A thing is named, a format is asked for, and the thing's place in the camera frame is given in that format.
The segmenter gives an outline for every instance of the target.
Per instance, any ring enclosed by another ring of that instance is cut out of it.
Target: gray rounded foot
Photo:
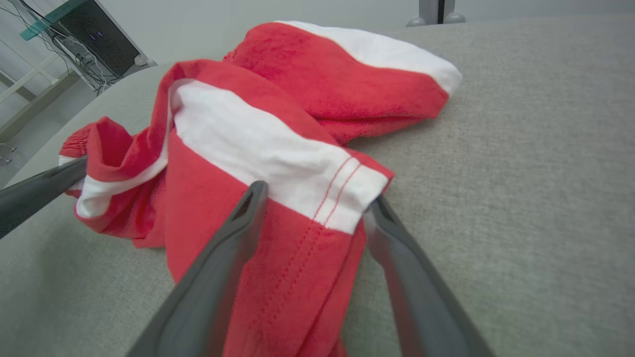
[[[443,19],[444,24],[460,24],[462,22],[465,22],[465,16],[460,13],[449,13]]]
[[[408,21],[408,23],[406,24],[406,27],[414,27],[414,26],[423,26],[425,25],[425,21],[423,18],[417,17],[417,18],[413,18],[412,20]]]

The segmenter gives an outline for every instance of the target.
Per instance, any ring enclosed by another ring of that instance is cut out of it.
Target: baseboard
[[[41,113],[55,99],[57,99],[64,91],[70,88],[77,80],[78,76],[71,76],[64,72],[59,80],[47,87],[42,93],[38,94],[34,100],[31,100],[18,114],[15,114],[9,121],[0,126],[0,142],[8,142],[13,138],[24,126],[33,119],[34,116]]]

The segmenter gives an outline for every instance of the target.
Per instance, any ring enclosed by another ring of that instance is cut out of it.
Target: folded cloth
[[[88,155],[69,191],[91,229],[165,246],[175,279],[256,180],[269,184],[226,356],[342,356],[338,338],[365,243],[361,216],[393,174],[340,147],[434,117],[461,80],[449,62],[369,32],[276,22],[223,62],[175,64],[150,126],[102,118],[60,164]]]

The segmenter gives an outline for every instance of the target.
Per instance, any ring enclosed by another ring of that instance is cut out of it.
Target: black vertical strip
[[[437,24],[443,23],[445,17],[445,0],[439,0],[439,11],[437,11]]]

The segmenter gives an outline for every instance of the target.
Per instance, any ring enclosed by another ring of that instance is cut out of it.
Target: green strip
[[[48,29],[49,24],[58,22],[66,14],[75,10],[79,5],[82,5],[88,0],[68,0],[66,3],[60,5],[57,9],[51,11],[50,14],[44,17],[44,21],[38,20],[33,25],[29,26],[26,30],[20,33],[20,37],[26,41],[36,37],[40,32]]]

